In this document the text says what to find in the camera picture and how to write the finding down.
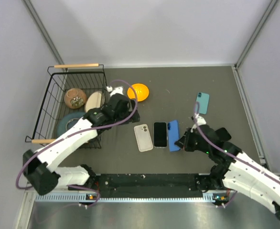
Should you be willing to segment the blue phone case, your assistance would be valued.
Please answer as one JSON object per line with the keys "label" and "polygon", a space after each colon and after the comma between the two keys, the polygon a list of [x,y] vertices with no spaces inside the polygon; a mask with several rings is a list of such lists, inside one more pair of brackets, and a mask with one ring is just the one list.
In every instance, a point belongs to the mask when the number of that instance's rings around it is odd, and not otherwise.
{"label": "blue phone case", "polygon": [[180,148],[175,144],[175,142],[180,139],[178,121],[177,120],[170,121],[167,125],[167,128],[168,128],[169,151],[170,152],[179,151]]}

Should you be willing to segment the beige phone case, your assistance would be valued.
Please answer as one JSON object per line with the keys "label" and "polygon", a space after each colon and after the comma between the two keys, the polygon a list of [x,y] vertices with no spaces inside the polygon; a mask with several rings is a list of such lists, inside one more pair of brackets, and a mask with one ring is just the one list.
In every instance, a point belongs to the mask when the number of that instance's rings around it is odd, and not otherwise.
{"label": "beige phone case", "polygon": [[146,124],[135,126],[134,133],[137,141],[138,150],[140,152],[146,152],[153,149],[151,135]]}

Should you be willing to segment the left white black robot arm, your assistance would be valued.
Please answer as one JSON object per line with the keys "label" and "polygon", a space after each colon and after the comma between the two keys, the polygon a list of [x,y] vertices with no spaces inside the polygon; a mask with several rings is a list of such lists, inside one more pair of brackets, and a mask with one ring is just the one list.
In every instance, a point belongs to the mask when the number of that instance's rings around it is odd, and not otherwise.
{"label": "left white black robot arm", "polygon": [[137,99],[116,93],[100,108],[92,108],[73,127],[53,142],[36,150],[27,150],[22,157],[24,175],[39,195],[45,195],[57,187],[79,185],[91,189],[95,185],[95,173],[86,165],[61,167],[60,164],[80,146],[116,125],[140,120]]}

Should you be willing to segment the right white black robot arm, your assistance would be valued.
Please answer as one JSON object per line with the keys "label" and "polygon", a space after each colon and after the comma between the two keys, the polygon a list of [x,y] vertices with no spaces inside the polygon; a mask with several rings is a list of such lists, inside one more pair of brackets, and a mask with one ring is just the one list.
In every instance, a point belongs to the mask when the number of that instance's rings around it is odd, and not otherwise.
{"label": "right white black robot arm", "polygon": [[224,128],[209,125],[188,128],[175,145],[187,152],[201,151],[215,163],[204,188],[235,190],[260,203],[280,221],[280,177],[251,159],[230,142]]}

